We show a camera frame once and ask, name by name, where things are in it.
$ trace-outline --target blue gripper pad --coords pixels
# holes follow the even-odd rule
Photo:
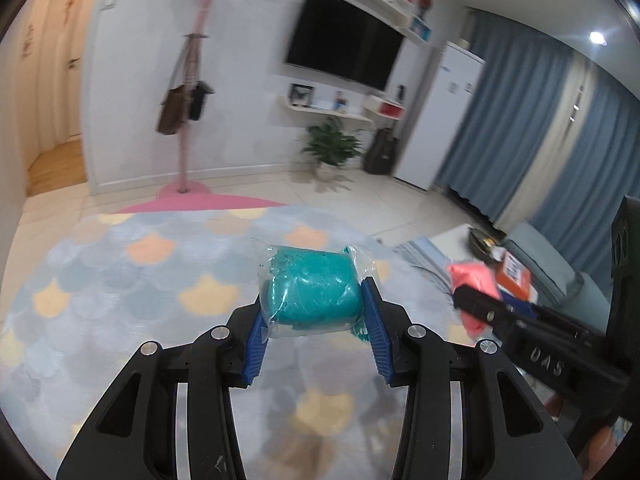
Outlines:
[[[386,333],[382,316],[378,309],[375,297],[366,281],[360,284],[362,300],[364,302],[364,323],[369,333],[369,342],[373,350],[373,357],[376,360],[378,373],[385,378],[385,383],[389,384],[395,374],[391,362],[391,341]]]
[[[267,338],[262,342],[262,332],[266,333],[267,325],[264,322],[262,314],[258,312],[255,317],[254,326],[249,334],[246,342],[246,356],[244,359],[244,369],[242,370],[242,378],[246,384],[251,385],[254,379],[260,374],[260,367],[264,359],[264,353],[267,349]]]
[[[511,294],[509,294],[508,292],[504,292],[503,290],[500,291],[500,295],[502,296],[502,301],[507,305],[511,305],[516,313],[520,314],[521,316],[530,317],[532,319],[538,318],[538,314],[535,310],[533,310],[531,304],[527,301],[522,301],[518,298],[514,298]]]

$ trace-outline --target brown bag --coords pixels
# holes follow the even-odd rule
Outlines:
[[[162,111],[158,119],[156,130],[164,135],[175,135],[184,121],[184,100],[186,88],[184,85],[172,88],[166,93],[162,102]]]
[[[156,131],[164,135],[175,135],[186,120],[185,100],[187,99],[186,86],[181,84],[172,88],[177,83],[179,74],[184,72],[184,61],[191,46],[191,37],[187,38],[180,51],[178,63],[175,64],[174,73],[169,81],[169,89],[162,101],[162,110],[158,119]]]

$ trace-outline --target plastic bag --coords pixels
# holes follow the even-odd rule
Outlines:
[[[461,262],[450,264],[451,290],[456,290],[460,285],[469,285],[474,289],[484,292],[486,295],[501,300],[498,286],[495,284],[494,275],[482,262]],[[469,337],[476,338],[488,327],[487,323],[476,319],[471,314],[460,311],[462,325]]]
[[[363,314],[347,252],[257,247],[260,306],[270,338],[341,332]]]
[[[353,267],[355,267],[358,275],[358,283],[362,283],[362,280],[367,276],[371,276],[376,284],[380,286],[378,268],[376,267],[376,262],[369,251],[355,245],[347,245],[344,248],[344,251],[349,253],[349,256],[351,257]]]

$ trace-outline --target potted plant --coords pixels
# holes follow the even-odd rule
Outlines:
[[[340,119],[329,117],[321,126],[309,126],[306,130],[309,139],[302,151],[311,153],[318,162],[318,180],[332,180],[340,166],[350,158],[361,155],[358,150],[360,141],[342,131]]]

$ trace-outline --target guitar case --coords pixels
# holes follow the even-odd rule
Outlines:
[[[376,132],[373,144],[364,156],[362,169],[374,175],[391,173],[396,161],[398,140],[391,128],[380,128]]]

